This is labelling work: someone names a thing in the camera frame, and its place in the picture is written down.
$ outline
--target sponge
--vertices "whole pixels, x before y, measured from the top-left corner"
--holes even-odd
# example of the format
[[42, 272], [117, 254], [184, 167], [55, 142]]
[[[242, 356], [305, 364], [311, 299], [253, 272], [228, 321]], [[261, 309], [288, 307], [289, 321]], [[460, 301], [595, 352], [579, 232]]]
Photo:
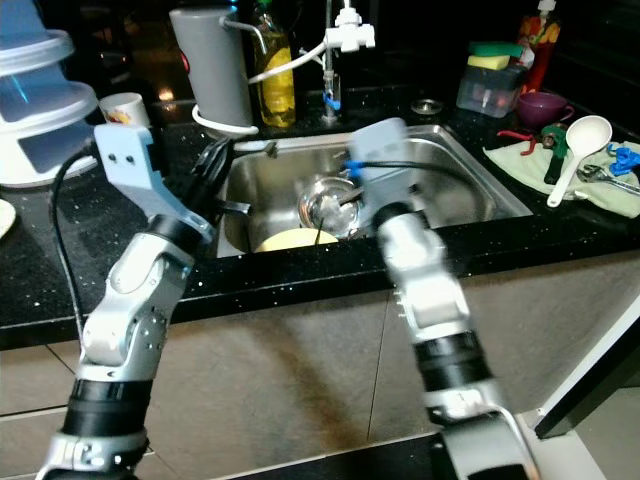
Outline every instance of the sponge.
[[495, 57], [496, 55], [509, 55], [520, 58], [522, 55], [522, 45], [506, 42], [471, 42], [469, 53], [479, 57]]
[[502, 70], [509, 65], [509, 55], [499, 55], [495, 57], [478, 57], [471, 55], [467, 61], [467, 65], [488, 68], [489, 70]]

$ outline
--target gray floor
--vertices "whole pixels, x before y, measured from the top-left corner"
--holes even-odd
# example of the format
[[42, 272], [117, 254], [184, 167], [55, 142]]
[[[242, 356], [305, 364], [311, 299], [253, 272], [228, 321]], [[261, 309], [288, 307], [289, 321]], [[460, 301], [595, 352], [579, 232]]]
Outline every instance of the gray floor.
[[576, 429], [607, 480], [640, 475], [640, 388], [618, 390]]

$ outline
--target dish towel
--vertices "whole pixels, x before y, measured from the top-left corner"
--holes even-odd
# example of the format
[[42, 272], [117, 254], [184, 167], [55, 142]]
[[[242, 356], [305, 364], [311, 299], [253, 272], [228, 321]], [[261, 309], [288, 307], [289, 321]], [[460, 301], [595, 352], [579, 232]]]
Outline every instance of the dish towel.
[[[631, 148], [635, 152], [640, 152], [640, 145], [637, 143], [624, 142], [622, 144], [613, 143], [613, 145], [616, 148], [623, 146]], [[549, 168], [553, 152], [537, 144], [531, 155], [520, 155], [520, 152], [524, 152], [528, 148], [529, 142], [521, 142], [495, 150], [483, 150], [487, 157], [513, 178], [539, 192], [549, 195], [553, 190], [553, 185], [544, 183], [544, 176]], [[570, 163], [568, 159], [571, 158], [571, 155], [572, 153], [569, 151], [569, 153], [567, 153], [567, 159], [565, 159], [562, 166], [562, 171], [564, 171]], [[580, 165], [599, 165], [606, 169], [607, 173], [610, 173], [609, 165], [615, 162], [615, 159], [615, 156], [609, 155], [605, 148], [585, 158]], [[638, 186], [638, 178], [634, 173], [628, 173], [615, 178], [630, 185]], [[564, 199], [589, 200], [600, 208], [629, 218], [635, 218], [640, 215], [640, 196], [625, 192], [619, 187], [608, 183], [583, 183], [578, 179], [577, 175], [571, 180]]]

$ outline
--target purple mug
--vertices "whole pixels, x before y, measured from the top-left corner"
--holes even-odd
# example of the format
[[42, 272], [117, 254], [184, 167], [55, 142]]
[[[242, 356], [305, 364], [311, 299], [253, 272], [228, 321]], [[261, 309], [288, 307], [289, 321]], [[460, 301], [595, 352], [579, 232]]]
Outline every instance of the purple mug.
[[525, 126], [540, 130], [554, 122], [564, 122], [569, 119], [573, 115], [574, 109], [558, 95], [529, 92], [518, 98], [516, 113]]

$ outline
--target plastic bottle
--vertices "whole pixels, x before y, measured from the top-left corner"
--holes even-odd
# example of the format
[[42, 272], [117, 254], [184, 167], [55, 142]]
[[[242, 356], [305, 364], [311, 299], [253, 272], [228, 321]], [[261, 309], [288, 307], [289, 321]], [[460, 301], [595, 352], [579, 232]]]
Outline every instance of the plastic bottle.
[[[271, 0], [258, 0], [253, 23], [262, 33], [267, 44], [267, 54], [260, 50], [254, 38], [253, 51], [256, 72], [262, 73], [291, 61], [291, 48], [286, 32], [271, 11]], [[266, 125], [288, 127], [296, 120], [293, 72], [275, 75], [257, 84], [260, 113]]]
[[524, 52], [520, 57], [520, 63], [526, 65], [531, 52], [535, 54], [527, 81], [522, 87], [523, 93], [540, 90], [544, 75], [547, 73], [551, 53], [560, 34], [560, 22], [551, 14], [555, 7], [555, 0], [541, 0], [538, 4], [540, 10], [538, 15], [522, 19], [518, 44], [524, 47]]

